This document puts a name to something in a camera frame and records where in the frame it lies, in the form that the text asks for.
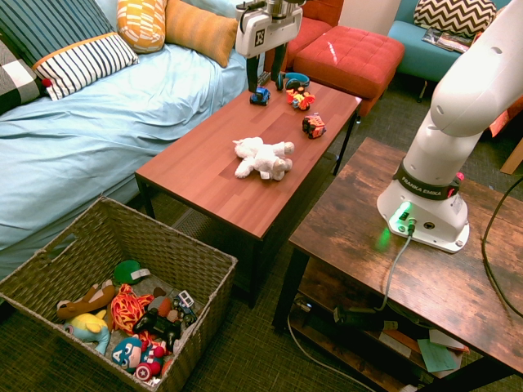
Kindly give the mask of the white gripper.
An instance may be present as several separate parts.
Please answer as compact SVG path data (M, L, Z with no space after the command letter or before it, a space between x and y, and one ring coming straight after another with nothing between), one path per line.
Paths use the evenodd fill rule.
M235 50L246 59L248 90L257 90L259 54L275 49L270 77L276 89L282 91L280 76L287 51L302 24L302 5L305 1L248 1L236 6L238 31Z

